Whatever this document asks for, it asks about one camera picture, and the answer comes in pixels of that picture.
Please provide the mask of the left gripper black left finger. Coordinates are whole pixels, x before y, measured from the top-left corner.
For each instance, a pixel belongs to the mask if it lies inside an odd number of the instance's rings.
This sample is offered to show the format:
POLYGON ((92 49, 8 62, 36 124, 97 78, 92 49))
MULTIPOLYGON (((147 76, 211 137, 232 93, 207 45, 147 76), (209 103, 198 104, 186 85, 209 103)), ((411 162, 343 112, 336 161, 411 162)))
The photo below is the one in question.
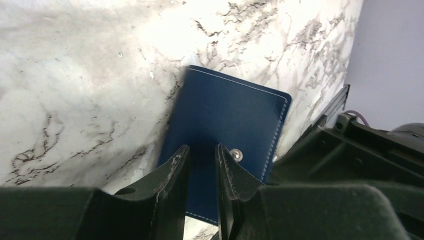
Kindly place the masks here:
POLYGON ((2 187, 3 240, 181 240, 190 149, 109 194, 95 187, 2 187))

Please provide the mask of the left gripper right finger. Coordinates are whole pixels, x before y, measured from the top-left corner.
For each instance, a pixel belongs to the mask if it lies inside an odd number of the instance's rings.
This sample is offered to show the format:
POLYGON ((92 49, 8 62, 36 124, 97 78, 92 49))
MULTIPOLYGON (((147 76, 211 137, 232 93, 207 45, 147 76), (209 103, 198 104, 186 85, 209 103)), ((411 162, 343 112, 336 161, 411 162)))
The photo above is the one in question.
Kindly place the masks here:
POLYGON ((215 148, 222 240, 407 240, 389 199, 358 183, 262 184, 215 148))

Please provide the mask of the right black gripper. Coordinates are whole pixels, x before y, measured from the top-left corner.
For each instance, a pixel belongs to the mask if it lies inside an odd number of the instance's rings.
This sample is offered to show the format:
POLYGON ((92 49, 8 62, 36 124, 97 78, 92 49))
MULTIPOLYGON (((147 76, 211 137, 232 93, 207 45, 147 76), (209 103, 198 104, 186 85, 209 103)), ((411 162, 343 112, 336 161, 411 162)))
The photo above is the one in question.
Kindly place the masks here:
POLYGON ((315 125, 269 175, 286 182, 374 183, 390 200, 409 237, 424 237, 424 124, 374 129, 346 113, 332 128, 315 125))

